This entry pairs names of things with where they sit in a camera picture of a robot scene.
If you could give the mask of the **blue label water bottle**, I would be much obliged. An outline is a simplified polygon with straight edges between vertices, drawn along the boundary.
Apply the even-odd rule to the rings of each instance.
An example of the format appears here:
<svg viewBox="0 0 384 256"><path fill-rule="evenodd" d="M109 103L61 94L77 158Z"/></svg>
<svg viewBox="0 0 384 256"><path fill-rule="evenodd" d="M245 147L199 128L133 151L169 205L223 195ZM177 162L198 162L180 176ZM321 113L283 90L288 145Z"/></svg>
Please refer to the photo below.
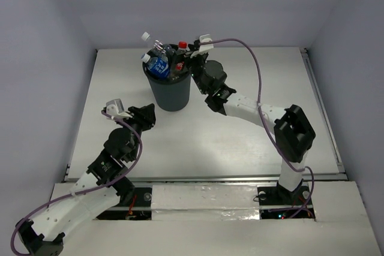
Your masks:
<svg viewBox="0 0 384 256"><path fill-rule="evenodd" d="M158 79L166 79L170 72L168 61L164 58L151 57L145 53L141 60L145 64L146 69Z"/></svg>

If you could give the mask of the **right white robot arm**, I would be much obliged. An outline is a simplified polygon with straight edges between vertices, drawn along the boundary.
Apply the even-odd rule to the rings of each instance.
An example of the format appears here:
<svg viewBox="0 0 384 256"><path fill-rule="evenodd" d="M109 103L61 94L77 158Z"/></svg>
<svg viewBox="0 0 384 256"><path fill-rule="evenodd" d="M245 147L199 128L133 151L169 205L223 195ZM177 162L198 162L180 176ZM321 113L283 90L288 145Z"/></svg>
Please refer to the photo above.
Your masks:
<svg viewBox="0 0 384 256"><path fill-rule="evenodd" d="M281 108L252 100L226 85L227 74L221 63L208 59L193 45L189 50L167 53L171 65L183 62L205 103L216 113L248 121L262 127L282 157L281 172L274 195L285 204L292 204L299 194L306 169L305 159L316 137L303 109L297 105Z"/></svg>

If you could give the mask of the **red label clear bottle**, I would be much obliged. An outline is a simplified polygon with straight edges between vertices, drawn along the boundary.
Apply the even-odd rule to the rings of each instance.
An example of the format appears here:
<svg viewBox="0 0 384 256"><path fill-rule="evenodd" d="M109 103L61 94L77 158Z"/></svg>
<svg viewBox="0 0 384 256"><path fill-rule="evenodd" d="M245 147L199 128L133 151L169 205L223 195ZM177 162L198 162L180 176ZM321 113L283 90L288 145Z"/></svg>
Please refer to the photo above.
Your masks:
<svg viewBox="0 0 384 256"><path fill-rule="evenodd" d="M182 74L182 71L184 69L184 58L185 54L187 53L188 44L185 41L180 41L178 43L178 49L175 53L175 59L172 64L172 69L170 73L170 79L175 80L178 79L179 76Z"/></svg>

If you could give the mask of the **clear unlabelled plastic bottle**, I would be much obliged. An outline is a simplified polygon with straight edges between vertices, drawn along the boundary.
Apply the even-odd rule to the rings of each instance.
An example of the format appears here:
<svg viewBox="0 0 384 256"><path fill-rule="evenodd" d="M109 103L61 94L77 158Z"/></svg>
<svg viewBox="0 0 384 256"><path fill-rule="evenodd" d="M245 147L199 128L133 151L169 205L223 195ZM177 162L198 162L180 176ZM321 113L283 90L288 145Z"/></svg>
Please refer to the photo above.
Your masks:
<svg viewBox="0 0 384 256"><path fill-rule="evenodd" d="M148 32L144 32L141 36L141 39L149 46L151 52L157 56L172 57L176 52L176 50L170 44L156 40Z"/></svg>

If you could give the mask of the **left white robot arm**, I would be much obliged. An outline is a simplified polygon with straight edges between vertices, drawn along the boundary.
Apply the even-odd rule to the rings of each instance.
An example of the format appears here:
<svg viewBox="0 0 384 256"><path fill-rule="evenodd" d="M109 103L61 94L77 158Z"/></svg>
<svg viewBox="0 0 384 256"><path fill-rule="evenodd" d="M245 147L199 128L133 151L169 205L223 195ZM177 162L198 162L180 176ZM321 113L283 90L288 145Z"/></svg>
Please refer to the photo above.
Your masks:
<svg viewBox="0 0 384 256"><path fill-rule="evenodd" d="M94 219L117 204L130 204L135 186L127 174L139 162L143 150L141 135L154 127L155 106L124 109L120 99L111 100L101 114L119 127L68 192L41 205L15 226L28 255L59 255L66 237L80 224Z"/></svg>

